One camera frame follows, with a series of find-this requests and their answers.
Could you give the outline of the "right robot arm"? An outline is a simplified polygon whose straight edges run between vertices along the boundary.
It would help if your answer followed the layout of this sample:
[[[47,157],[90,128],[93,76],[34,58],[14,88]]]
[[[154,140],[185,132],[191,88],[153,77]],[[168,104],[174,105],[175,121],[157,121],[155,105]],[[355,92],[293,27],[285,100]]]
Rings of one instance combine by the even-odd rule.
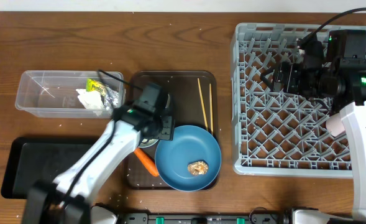
[[[328,34],[327,51],[314,30],[297,40],[301,63],[280,62],[260,79],[271,91],[300,95],[308,100],[332,98],[328,131],[345,133],[354,181],[352,218],[311,214],[298,209],[292,223],[366,223],[366,30],[339,29]]]

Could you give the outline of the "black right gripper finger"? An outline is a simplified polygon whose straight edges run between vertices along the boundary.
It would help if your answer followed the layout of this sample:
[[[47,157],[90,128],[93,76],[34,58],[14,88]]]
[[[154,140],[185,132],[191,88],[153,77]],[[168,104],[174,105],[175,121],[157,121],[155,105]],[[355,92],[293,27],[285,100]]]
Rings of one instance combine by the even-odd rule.
[[[270,89],[270,91],[274,91],[273,82],[271,82],[266,76],[261,76],[260,79],[264,84],[266,84],[266,86]]]
[[[261,80],[267,80],[267,76],[272,74],[272,80],[277,77],[278,65],[268,68],[266,71],[262,72],[260,75]]]

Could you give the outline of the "yellow snack wrapper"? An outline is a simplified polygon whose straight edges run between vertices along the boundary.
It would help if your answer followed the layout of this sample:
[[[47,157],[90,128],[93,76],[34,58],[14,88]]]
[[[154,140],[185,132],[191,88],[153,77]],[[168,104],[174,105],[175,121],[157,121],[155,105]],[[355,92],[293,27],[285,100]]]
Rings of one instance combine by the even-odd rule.
[[[119,101],[119,92],[111,89],[99,81],[88,78],[86,81],[86,91],[96,91],[100,94],[100,99],[105,109],[116,108]]]

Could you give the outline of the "pink plastic cup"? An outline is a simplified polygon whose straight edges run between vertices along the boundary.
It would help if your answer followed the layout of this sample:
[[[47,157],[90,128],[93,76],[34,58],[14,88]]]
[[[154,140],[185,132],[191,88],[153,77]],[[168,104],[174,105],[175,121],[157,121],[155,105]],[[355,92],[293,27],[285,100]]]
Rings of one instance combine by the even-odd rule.
[[[345,128],[339,113],[336,113],[328,118],[326,121],[326,129],[334,137],[345,132]]]

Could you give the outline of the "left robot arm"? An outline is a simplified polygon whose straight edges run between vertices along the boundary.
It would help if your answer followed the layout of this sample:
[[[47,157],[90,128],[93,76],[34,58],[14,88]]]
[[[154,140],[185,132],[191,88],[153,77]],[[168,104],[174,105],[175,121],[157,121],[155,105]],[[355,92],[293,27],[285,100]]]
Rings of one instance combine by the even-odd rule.
[[[69,169],[51,182],[33,185],[23,223],[117,223],[116,213],[93,205],[100,188],[143,140],[173,139],[172,97],[155,83],[141,91],[136,100],[113,110],[103,134]]]

